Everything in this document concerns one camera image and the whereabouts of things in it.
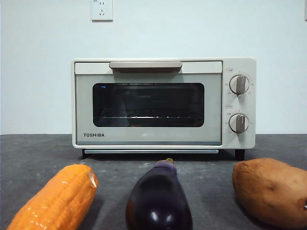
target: oven knob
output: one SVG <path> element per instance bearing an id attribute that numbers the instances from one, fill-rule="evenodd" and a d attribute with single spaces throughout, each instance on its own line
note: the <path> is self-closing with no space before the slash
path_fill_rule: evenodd
<path id="1" fill-rule="evenodd" d="M 229 87 L 237 95 L 244 94 L 249 88 L 248 79 L 244 75 L 236 75 L 230 80 Z"/>
<path id="2" fill-rule="evenodd" d="M 229 126 L 236 133 L 243 133 L 248 128 L 248 118 L 243 114 L 235 114 L 229 119 Z"/>

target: toshiba logo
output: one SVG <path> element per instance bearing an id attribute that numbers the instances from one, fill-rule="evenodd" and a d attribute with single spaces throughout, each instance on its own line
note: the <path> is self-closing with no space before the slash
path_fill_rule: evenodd
<path id="1" fill-rule="evenodd" d="M 83 133 L 83 135 L 87 138 L 89 137 L 104 137 L 104 133 Z"/>

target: white wall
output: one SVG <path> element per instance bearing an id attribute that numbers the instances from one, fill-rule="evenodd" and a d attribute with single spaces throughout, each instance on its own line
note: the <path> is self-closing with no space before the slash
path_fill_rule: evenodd
<path id="1" fill-rule="evenodd" d="M 2 134 L 71 133 L 74 58 L 253 56 L 257 133 L 307 133 L 304 0 L 2 0 Z"/>

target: oven door handle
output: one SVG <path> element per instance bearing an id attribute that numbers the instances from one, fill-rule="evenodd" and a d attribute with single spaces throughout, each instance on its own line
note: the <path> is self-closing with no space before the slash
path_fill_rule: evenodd
<path id="1" fill-rule="evenodd" d="M 120 73 L 174 73 L 182 67 L 180 61 L 127 61 L 110 62 L 109 67 Z"/>

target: oven door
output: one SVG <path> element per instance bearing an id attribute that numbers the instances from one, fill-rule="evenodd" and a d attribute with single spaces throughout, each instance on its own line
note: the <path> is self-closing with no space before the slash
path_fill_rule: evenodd
<path id="1" fill-rule="evenodd" d="M 222 144 L 220 61 L 75 66 L 77 145 Z"/>

